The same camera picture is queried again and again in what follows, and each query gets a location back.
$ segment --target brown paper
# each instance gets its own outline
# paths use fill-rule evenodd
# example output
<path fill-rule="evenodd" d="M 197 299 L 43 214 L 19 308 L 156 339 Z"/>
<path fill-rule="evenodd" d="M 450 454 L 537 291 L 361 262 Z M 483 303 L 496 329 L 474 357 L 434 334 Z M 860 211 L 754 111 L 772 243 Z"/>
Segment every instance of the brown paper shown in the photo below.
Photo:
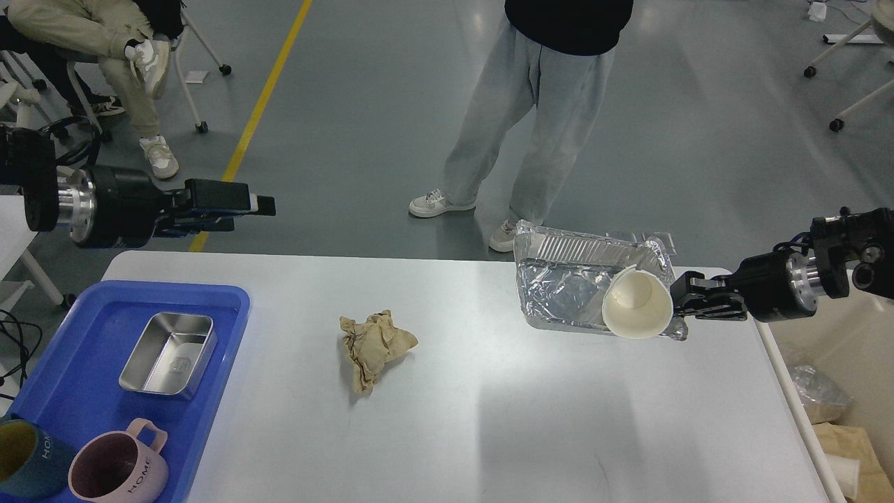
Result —
<path fill-rule="evenodd" d="M 827 422 L 814 425 L 822 452 L 860 460 L 860 482 L 856 503 L 891 503 L 894 489 L 881 469 L 869 436 L 863 428 L 838 426 Z"/>
<path fill-rule="evenodd" d="M 389 310 L 371 314 L 366 323 L 343 316 L 339 323 L 347 334 L 342 342 L 348 350 L 348 361 L 354 365 L 355 393 L 371 389 L 387 362 L 400 358 L 419 343 L 416 336 L 394 326 Z"/>

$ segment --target beige pants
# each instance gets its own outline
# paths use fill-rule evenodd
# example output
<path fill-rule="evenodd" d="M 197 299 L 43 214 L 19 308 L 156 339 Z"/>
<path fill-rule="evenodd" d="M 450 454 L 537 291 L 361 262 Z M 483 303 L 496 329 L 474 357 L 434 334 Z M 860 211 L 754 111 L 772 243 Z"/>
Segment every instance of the beige pants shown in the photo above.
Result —
<path fill-rule="evenodd" d="M 143 41 L 153 31 L 131 0 L 12 0 L 9 21 L 22 35 L 99 60 L 105 81 L 121 98 L 139 136 L 158 135 L 158 114 L 143 83 L 131 72 L 124 47 Z"/>

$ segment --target sneaker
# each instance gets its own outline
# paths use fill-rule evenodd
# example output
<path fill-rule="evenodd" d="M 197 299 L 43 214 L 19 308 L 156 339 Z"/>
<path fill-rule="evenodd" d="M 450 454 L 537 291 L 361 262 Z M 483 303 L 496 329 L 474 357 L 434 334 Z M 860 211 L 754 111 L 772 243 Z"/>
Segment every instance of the sneaker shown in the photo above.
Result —
<path fill-rule="evenodd" d="M 98 101 L 97 103 L 91 103 L 90 108 L 93 109 L 93 115 L 97 117 L 109 117 L 112 115 L 118 115 L 124 113 L 124 107 L 121 104 L 121 100 L 116 96 L 99 96 L 98 98 L 102 98 L 102 101 Z M 80 105 L 72 105 L 69 103 L 69 109 L 72 111 L 72 115 L 76 117 L 86 117 L 87 112 L 84 111 Z"/>
<path fill-rule="evenodd" d="M 174 158 L 164 136 L 159 134 L 155 138 L 140 138 L 139 145 L 146 154 L 146 160 L 152 165 L 152 173 L 156 178 L 164 180 L 177 175 L 180 164 Z"/>
<path fill-rule="evenodd" d="M 437 217 L 444 211 L 465 211 L 472 209 L 475 203 L 466 206 L 458 206 L 448 201 L 441 192 L 441 189 L 435 189 L 428 194 L 417 197 L 409 202 L 410 214 L 420 218 Z"/>
<path fill-rule="evenodd" d="M 495 252 L 511 252 L 515 248 L 515 222 L 504 221 L 497 230 L 493 231 L 487 245 Z"/>
<path fill-rule="evenodd" d="M 148 38 L 136 47 L 127 46 L 124 49 L 124 56 L 131 60 L 131 69 L 139 74 L 146 87 L 146 94 L 152 99 L 159 99 L 164 93 L 170 55 L 169 42 Z"/>

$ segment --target pink mug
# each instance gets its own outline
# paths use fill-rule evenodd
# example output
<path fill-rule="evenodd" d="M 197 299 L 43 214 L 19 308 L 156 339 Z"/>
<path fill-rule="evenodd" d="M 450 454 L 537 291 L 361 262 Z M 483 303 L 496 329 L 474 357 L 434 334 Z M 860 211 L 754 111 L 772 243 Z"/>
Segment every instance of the pink mug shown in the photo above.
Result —
<path fill-rule="evenodd" d="M 147 446 L 137 439 L 144 428 L 156 433 Z M 148 419 L 135 419 L 127 431 L 109 431 L 92 439 L 72 461 L 68 487 L 96 503 L 151 503 L 167 482 L 167 463 L 158 454 L 167 433 Z"/>

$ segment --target dark green mug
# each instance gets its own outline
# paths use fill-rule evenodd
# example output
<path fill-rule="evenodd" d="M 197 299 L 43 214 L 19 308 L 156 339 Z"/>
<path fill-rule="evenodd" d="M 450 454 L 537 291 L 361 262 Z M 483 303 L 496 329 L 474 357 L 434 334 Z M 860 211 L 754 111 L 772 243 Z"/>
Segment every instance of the dark green mug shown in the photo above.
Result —
<path fill-rule="evenodd" d="M 68 485 L 75 452 L 15 415 L 0 417 L 0 492 L 27 499 L 50 497 Z"/>

